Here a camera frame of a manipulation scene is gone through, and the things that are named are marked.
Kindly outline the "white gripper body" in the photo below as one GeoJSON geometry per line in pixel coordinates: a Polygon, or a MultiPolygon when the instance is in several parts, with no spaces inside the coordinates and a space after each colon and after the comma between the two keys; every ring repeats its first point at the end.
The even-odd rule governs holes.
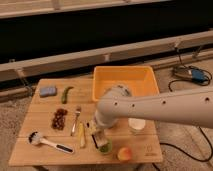
{"type": "Polygon", "coordinates": [[[95,120],[90,120],[87,123],[87,126],[91,135],[105,134],[104,129],[101,126],[99,126],[95,120]]]}

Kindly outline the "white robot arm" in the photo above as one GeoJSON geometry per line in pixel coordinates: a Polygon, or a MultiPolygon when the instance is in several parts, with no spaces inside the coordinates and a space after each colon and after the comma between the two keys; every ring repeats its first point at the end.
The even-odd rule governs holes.
{"type": "Polygon", "coordinates": [[[119,118],[136,118],[213,129],[213,87],[132,96],[123,85],[109,88],[89,121],[92,134],[111,128],[119,118]]]}

